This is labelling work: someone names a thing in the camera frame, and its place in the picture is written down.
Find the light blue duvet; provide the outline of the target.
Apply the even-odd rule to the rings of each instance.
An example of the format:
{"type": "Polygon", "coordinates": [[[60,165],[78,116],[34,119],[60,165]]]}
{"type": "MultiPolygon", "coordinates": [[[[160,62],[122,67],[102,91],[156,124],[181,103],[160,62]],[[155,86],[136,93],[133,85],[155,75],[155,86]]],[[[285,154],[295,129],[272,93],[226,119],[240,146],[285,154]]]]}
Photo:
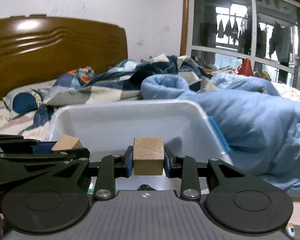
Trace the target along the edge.
{"type": "Polygon", "coordinates": [[[269,81],[246,77],[230,89],[196,93],[179,75],[152,75],[141,94],[197,103],[215,120],[237,168],[300,197],[300,103],[281,97],[269,81]]]}

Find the window with white frame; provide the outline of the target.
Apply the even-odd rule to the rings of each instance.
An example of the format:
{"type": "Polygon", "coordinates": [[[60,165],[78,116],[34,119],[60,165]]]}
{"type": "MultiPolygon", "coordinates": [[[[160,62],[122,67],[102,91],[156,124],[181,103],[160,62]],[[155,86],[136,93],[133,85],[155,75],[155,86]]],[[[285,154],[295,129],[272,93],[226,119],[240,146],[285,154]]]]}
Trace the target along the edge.
{"type": "Polygon", "coordinates": [[[249,60],[273,81],[300,79],[300,0],[183,0],[181,55],[210,68],[249,60]]]}

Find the checkered blue grey blanket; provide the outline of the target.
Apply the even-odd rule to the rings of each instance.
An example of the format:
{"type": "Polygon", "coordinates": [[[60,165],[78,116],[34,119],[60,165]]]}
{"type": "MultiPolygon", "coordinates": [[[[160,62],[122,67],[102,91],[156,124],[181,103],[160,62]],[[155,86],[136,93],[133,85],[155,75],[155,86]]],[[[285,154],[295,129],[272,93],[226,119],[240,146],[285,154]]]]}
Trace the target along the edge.
{"type": "Polygon", "coordinates": [[[196,79],[210,80],[211,74],[204,72],[189,56],[159,56],[145,62],[124,60],[103,74],[95,74],[91,67],[69,71],[56,79],[47,91],[43,104],[33,117],[33,124],[21,135],[42,133],[55,111],[63,106],[85,105],[95,102],[117,102],[140,100],[143,80],[157,74],[192,74],[196,79]]]}

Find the wooden cube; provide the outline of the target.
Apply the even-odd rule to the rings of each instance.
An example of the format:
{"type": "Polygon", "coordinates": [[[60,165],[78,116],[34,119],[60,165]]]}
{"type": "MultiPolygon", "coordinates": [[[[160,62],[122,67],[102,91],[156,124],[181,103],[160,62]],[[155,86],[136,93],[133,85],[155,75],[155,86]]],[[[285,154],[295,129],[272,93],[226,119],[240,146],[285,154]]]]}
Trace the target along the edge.
{"type": "Polygon", "coordinates": [[[164,166],[163,139],[155,137],[134,138],[133,166],[136,176],[161,176],[164,166]]]}
{"type": "Polygon", "coordinates": [[[72,150],[82,148],[83,145],[76,137],[63,135],[51,148],[52,151],[72,150]]]}

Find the red bag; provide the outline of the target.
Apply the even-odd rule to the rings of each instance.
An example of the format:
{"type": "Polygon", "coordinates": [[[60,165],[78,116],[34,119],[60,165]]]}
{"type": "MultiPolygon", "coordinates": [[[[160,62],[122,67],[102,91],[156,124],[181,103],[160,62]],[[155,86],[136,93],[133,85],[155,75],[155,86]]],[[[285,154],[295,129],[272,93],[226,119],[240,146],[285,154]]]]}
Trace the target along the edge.
{"type": "Polygon", "coordinates": [[[253,76],[253,70],[249,59],[243,59],[242,64],[237,68],[238,75],[253,76]]]}

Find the wooden headboard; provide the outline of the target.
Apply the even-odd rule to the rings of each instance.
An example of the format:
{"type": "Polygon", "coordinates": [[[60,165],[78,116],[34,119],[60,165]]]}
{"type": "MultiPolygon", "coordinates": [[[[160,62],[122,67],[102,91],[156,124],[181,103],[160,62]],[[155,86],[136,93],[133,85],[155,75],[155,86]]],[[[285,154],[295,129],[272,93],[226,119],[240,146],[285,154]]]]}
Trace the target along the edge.
{"type": "Polygon", "coordinates": [[[127,59],[127,37],[115,24],[31,15],[0,19],[0,100],[11,90],[77,68],[102,74],[127,59]]]}

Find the blue patterned pillow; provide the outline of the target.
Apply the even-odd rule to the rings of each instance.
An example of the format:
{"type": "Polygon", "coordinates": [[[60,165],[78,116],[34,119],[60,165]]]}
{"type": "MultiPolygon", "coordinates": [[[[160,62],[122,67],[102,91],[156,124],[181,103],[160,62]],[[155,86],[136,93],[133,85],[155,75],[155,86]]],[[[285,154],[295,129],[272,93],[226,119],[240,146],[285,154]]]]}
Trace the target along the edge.
{"type": "Polygon", "coordinates": [[[3,101],[10,111],[10,119],[37,110],[43,104],[48,92],[49,90],[45,88],[29,88],[25,91],[9,92],[3,101]]]}

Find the white plastic bin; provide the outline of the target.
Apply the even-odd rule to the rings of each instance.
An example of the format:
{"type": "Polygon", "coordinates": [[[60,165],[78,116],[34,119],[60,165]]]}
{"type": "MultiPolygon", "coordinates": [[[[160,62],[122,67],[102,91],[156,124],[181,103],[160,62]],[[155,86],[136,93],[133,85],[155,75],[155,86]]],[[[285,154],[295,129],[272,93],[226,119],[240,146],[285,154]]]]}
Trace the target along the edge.
{"type": "Polygon", "coordinates": [[[46,139],[78,138],[92,162],[111,153],[123,154],[136,137],[162,138],[175,155],[198,162],[218,158],[231,163],[203,109],[187,100],[138,100],[60,108],[52,117],[46,139]]]}

